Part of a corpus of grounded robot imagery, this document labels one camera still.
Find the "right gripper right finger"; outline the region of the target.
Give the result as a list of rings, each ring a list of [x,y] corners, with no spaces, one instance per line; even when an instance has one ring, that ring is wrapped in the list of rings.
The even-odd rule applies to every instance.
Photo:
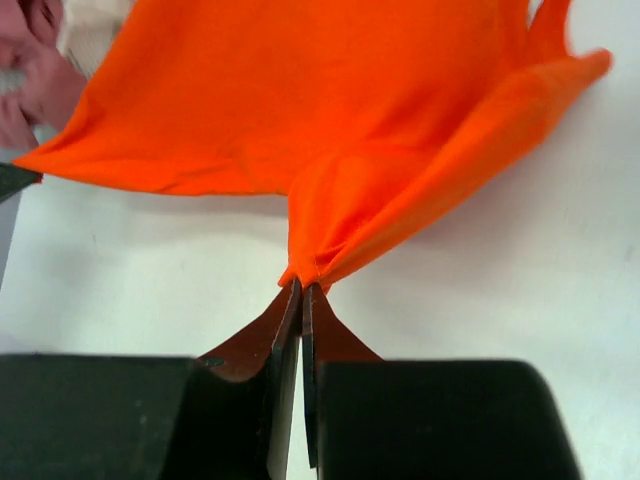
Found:
[[[320,479],[577,479],[555,399],[510,359],[386,360],[304,296],[304,412]]]

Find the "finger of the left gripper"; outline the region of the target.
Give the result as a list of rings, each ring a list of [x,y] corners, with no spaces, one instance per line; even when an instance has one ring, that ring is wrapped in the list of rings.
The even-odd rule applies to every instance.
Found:
[[[12,163],[0,164],[0,202],[3,203],[25,188],[40,183],[41,174]]]

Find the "pink t-shirt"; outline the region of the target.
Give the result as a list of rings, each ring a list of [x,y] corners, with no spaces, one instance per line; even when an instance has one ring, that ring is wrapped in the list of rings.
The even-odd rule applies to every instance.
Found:
[[[1,95],[1,146],[38,146],[33,128],[60,131],[71,118],[86,78],[57,50],[63,20],[60,1],[1,3],[1,69],[22,81]]]

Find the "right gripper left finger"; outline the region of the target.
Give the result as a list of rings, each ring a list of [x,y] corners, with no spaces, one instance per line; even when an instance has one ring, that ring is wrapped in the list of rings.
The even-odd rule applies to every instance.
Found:
[[[5,354],[5,479],[282,479],[302,289],[197,357]]]

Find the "orange t-shirt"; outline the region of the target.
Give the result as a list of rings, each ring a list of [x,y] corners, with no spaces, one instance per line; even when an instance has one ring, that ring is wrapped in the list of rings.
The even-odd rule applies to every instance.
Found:
[[[540,145],[612,63],[545,1],[139,1],[40,173],[288,199],[284,281],[329,288]]]

